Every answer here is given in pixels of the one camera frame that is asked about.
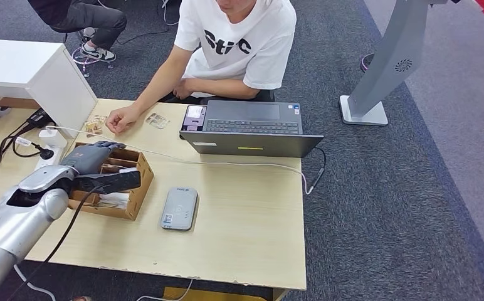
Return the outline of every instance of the white t-shirt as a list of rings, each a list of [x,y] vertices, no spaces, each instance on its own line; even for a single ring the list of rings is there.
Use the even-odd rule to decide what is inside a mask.
[[[257,0],[248,17],[236,24],[216,0],[182,0],[179,14],[174,44],[194,51],[201,43],[183,78],[237,79],[259,90],[281,87],[296,23],[289,0]]]

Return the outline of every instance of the shoe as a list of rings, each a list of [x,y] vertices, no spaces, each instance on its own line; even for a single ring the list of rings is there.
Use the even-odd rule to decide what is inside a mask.
[[[93,51],[85,49],[85,44],[82,45],[82,53],[85,56],[93,58],[99,61],[114,61],[117,56],[111,51],[105,50],[101,47],[94,49]]]

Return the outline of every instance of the cardboard box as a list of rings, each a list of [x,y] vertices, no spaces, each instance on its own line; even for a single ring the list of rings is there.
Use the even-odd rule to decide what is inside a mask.
[[[85,144],[86,143],[77,142],[74,147]],[[143,153],[128,149],[117,149],[113,151],[110,157],[104,161],[100,168],[100,173],[116,173],[120,167],[136,167],[140,172],[140,187],[129,191],[122,191],[123,193],[129,193],[129,200],[126,208],[116,208],[114,205],[104,204],[103,200],[100,200],[100,195],[93,193],[83,204],[82,211],[113,216],[116,218],[131,219],[132,221],[137,219],[142,202],[144,201],[148,189],[150,188],[150,184],[154,179],[154,173],[148,165]],[[68,200],[68,207],[76,209],[80,204],[80,200],[86,194],[87,193],[84,191],[73,191],[71,199]]]

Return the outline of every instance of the black pants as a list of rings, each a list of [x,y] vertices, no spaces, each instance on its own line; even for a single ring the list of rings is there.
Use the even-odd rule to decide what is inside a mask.
[[[125,29],[127,20],[118,9],[105,8],[97,3],[97,0],[72,0],[66,18],[52,28],[58,32],[96,28],[92,43],[104,49],[111,48]]]
[[[165,97],[161,98],[159,102],[183,103],[186,105],[207,105],[209,100],[241,100],[244,102],[274,102],[275,96],[273,94],[273,90],[261,90],[257,94],[257,96],[252,99],[235,99],[235,98],[220,97],[220,96],[211,96],[211,97],[204,97],[204,98],[189,96],[185,99],[179,99],[173,93],[170,93]]]

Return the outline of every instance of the person sitting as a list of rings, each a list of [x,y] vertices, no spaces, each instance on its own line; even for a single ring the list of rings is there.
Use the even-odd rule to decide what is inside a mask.
[[[109,51],[127,20],[118,9],[96,5],[97,0],[28,0],[39,17],[58,32],[96,28],[96,32],[82,45],[85,56],[100,61],[113,61],[117,57]]]
[[[113,133],[156,102],[270,101],[281,87],[297,20],[289,0],[182,0],[179,15],[168,59],[132,105],[108,116]]]

